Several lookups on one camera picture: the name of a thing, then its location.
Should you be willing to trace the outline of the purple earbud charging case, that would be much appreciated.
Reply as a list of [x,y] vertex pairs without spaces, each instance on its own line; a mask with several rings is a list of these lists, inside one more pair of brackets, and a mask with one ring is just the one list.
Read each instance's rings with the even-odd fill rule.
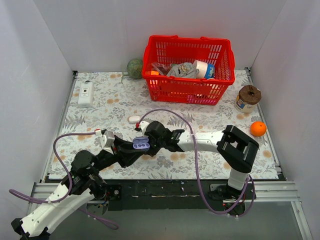
[[149,138],[146,136],[139,136],[135,137],[132,140],[132,146],[136,150],[149,150],[150,144],[149,144]]

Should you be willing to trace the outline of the white earbud charging case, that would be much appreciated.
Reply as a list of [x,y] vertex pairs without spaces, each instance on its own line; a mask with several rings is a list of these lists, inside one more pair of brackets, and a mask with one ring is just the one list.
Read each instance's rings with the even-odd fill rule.
[[132,115],[128,118],[130,124],[136,124],[140,121],[141,117],[139,115]]

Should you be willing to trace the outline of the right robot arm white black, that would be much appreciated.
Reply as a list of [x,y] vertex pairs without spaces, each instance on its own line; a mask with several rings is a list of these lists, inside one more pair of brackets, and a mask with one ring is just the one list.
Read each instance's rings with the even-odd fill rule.
[[252,171],[259,144],[236,126],[227,125],[223,131],[198,133],[169,130],[158,121],[142,121],[139,127],[149,139],[150,156],[156,155],[160,149],[173,153],[194,150],[219,153],[231,167],[227,195],[237,199],[245,192],[245,181]]

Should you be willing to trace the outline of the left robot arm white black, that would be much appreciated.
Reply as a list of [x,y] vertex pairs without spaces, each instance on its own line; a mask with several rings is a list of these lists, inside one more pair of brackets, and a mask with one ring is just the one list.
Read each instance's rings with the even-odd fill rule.
[[82,205],[91,200],[108,203],[115,191],[103,180],[100,171],[115,163],[129,167],[150,149],[149,139],[143,136],[130,142],[105,131],[101,141],[103,149],[99,154],[81,150],[75,155],[71,169],[47,199],[26,196],[13,189],[9,191],[38,204],[29,215],[11,222],[22,240],[47,240],[56,227]]

